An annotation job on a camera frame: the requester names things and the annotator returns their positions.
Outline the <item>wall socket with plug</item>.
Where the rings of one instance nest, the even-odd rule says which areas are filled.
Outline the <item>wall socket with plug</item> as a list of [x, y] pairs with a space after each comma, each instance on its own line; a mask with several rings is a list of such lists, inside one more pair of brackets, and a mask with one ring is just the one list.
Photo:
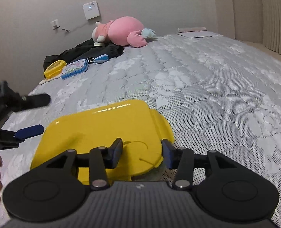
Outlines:
[[60, 27], [58, 19], [51, 21], [50, 24], [51, 24], [53, 30], [63, 30], [67, 33], [70, 33], [69, 29], [64, 28], [64, 27], [63, 28]]

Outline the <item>blue pencil case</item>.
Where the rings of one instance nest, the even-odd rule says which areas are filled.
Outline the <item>blue pencil case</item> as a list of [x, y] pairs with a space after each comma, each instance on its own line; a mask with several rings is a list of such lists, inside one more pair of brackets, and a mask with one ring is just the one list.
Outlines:
[[88, 69], [88, 61], [86, 59], [77, 60], [75, 62], [66, 65], [63, 68], [61, 72], [61, 78], [63, 80], [68, 79], [72, 76], [85, 72], [87, 69]]

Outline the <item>blue key fob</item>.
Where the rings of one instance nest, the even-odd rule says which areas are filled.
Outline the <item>blue key fob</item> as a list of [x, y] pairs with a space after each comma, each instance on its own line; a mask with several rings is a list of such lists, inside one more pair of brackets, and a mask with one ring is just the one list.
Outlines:
[[87, 58], [86, 59], [88, 64], [102, 64], [105, 63], [106, 61], [109, 61], [109, 56], [107, 54], [103, 54], [100, 56], [97, 56], [96, 58]]

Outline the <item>beige curtain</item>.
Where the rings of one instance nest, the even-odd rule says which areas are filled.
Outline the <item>beige curtain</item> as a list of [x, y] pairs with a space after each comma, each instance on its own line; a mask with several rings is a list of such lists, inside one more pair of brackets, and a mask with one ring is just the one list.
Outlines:
[[263, 7], [263, 45], [281, 55], [281, 0], [261, 0]]

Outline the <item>white wall panel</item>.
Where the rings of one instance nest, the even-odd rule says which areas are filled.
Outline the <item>white wall panel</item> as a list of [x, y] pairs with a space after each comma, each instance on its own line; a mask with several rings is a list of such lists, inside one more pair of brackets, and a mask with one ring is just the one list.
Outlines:
[[91, 20], [100, 16], [100, 11], [96, 1], [86, 3], [82, 7], [86, 20]]

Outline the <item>yellow container lid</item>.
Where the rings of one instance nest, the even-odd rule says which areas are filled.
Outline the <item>yellow container lid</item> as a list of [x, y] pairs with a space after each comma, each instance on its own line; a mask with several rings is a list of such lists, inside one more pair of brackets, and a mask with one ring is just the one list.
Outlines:
[[163, 162], [162, 143], [174, 142], [167, 119], [142, 100], [126, 100], [87, 111], [61, 116], [52, 121], [41, 138], [30, 168], [68, 150], [89, 153], [96, 147], [110, 147], [120, 138], [123, 150], [115, 169], [107, 170], [111, 181], [130, 181]]

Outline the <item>pink plush toy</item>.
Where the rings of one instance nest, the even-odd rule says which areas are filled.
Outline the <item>pink plush toy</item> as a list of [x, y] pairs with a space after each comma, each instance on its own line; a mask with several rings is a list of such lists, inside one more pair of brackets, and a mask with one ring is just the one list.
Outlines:
[[143, 47], [147, 40], [156, 37], [156, 32], [146, 28], [134, 17], [120, 17], [108, 23], [95, 23], [92, 39], [95, 46], [113, 43], [118, 46]]

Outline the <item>black clothing pile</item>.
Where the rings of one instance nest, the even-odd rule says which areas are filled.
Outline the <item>black clothing pile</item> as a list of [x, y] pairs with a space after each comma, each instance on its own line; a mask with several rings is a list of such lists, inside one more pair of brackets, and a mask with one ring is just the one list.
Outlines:
[[118, 46], [113, 43], [108, 43], [106, 46], [95, 46], [93, 39], [89, 39], [71, 49], [65, 50], [59, 55], [47, 56], [43, 62], [43, 72], [45, 72], [46, 68], [52, 63], [58, 60], [63, 60], [67, 64], [70, 64], [80, 59], [96, 58], [103, 54], [108, 55], [108, 58], [111, 59], [121, 56], [123, 52], [123, 46]]

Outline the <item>small yellow lidded box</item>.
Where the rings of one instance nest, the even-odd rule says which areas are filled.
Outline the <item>small yellow lidded box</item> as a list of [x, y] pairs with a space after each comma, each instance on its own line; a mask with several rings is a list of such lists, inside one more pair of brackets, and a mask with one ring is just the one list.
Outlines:
[[50, 64], [48, 68], [44, 71], [44, 76], [46, 79], [51, 79], [53, 77], [56, 77], [59, 75], [63, 68], [66, 66], [66, 62], [64, 60], [58, 60], [55, 61], [54, 63]]

